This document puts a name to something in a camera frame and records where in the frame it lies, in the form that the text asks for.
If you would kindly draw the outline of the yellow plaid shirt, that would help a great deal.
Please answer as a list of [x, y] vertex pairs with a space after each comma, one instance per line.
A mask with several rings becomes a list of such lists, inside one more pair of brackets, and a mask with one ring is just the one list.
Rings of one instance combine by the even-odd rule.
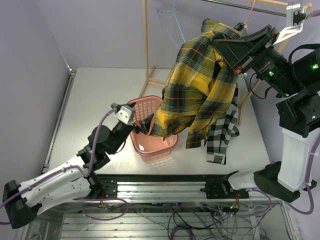
[[212, 124], [229, 108], [238, 76], [212, 46], [213, 40], [235, 40], [243, 33], [205, 19], [201, 34], [182, 44], [154, 114], [150, 135], [167, 138], [187, 129], [187, 149], [198, 148]]

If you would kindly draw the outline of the black white checkered shirt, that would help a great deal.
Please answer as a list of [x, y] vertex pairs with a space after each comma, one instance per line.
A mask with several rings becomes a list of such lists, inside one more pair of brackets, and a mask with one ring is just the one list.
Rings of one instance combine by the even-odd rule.
[[208, 163], [225, 165], [227, 148], [231, 138], [238, 137], [238, 86], [226, 113], [211, 125], [206, 137], [206, 161]]

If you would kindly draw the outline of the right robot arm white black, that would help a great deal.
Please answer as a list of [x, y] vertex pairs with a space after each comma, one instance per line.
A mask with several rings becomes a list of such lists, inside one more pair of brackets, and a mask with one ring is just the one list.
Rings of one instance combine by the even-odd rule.
[[224, 192], [259, 189], [291, 203], [301, 191], [317, 186], [311, 178], [311, 159], [320, 143], [320, 46], [300, 45], [308, 54], [293, 61], [275, 50], [279, 42], [280, 35], [268, 25], [238, 39], [215, 39], [211, 45], [235, 73], [253, 70], [280, 98], [276, 107], [283, 133], [282, 159], [255, 172], [228, 174], [222, 182]]

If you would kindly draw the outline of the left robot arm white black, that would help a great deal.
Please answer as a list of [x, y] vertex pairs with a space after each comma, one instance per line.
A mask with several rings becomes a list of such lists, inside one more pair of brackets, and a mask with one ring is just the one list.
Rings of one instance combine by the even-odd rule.
[[4, 185], [1, 208], [5, 209], [9, 225], [19, 229], [34, 221], [45, 211], [74, 199], [94, 199], [103, 190], [96, 171], [110, 162], [131, 132], [147, 134], [153, 115], [133, 121], [133, 113], [110, 110], [118, 122], [109, 129], [102, 122], [93, 129], [88, 144], [62, 165], [31, 180], [11, 180]]

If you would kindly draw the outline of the pink plastic laundry basket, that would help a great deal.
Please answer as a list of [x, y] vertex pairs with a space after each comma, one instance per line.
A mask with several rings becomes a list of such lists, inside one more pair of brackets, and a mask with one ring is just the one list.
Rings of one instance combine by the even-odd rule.
[[[158, 96], [150, 95], [136, 98], [129, 102], [135, 102], [133, 121], [139, 124], [140, 120], [156, 112], [162, 103], [162, 99]], [[130, 133], [130, 139], [136, 153], [143, 161], [149, 162], [167, 157], [176, 147], [179, 137], [177, 135], [171, 135], [167, 138], [161, 138], [149, 134], [135, 133], [133, 131]]]

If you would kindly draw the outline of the wooden clothes rack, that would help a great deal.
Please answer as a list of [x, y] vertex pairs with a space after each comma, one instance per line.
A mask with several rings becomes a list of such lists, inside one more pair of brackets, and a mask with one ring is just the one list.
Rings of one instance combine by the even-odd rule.
[[[243, 10], [248, 10], [248, 11], [250, 11], [250, 9], [251, 9], [251, 6], [239, 4], [238, 2], [231, 3], [231, 2], [226, 2], [223, 0], [210, 0], [209, 2], [212, 4], [228, 6], [228, 7], [233, 7], [233, 8], [243, 9]], [[285, 10], [286, 10], [287, 5], [289, 4], [289, 3], [281, 2], [278, 0], [257, 0], [256, 3], [258, 3], [260, 5], [264, 5], [264, 6], [281, 8], [281, 9], [285, 9]], [[312, 9], [312, 7], [313, 7], [312, 3], [309, 2], [304, 6], [307, 7], [307, 10], [312, 11], [312, 17], [318, 17], [320, 15], [319, 10]], [[153, 78], [153, 73], [156, 70], [156, 66], [153, 65], [152, 68], [149, 68], [148, 2], [146, 0], [142, 1], [142, 12], [143, 12], [143, 28], [144, 28], [145, 83], [140, 91], [140, 94], [139, 94], [140, 97], [142, 97], [144, 95], [148, 85], [157, 85], [160, 87], [163, 87], [165, 85], [165, 83], [163, 81], [156, 79], [156, 78]], [[286, 18], [286, 13], [265, 10], [262, 8], [255, 8], [254, 7], [253, 12], [259, 12], [259, 13], [264, 13], [264, 14], [269, 14], [269, 15], [273, 15], [273, 16], [280, 16], [280, 17]], [[274, 45], [275, 50], [281, 54], [282, 51], [287, 46], [289, 41], [290, 41], [290, 38], [277, 44], [277, 45]]]

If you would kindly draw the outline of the aluminium rail base frame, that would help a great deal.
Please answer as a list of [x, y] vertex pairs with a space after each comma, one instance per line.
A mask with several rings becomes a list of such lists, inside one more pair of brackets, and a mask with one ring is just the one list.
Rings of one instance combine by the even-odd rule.
[[[74, 69], [45, 161], [47, 171], [58, 172], [65, 163], [77, 164], [76, 153], [87, 144], [111, 103], [137, 98], [143, 78], [141, 68]], [[203, 146], [186, 149], [187, 132], [183, 131], [171, 153], [154, 160], [142, 159], [128, 139], [124, 150], [113, 155], [98, 175], [116, 182], [119, 198], [128, 202], [205, 201], [201, 191], [205, 182], [236, 170], [255, 170], [270, 161], [251, 99], [244, 104], [239, 129], [239, 137], [228, 148], [226, 165], [206, 162]]]

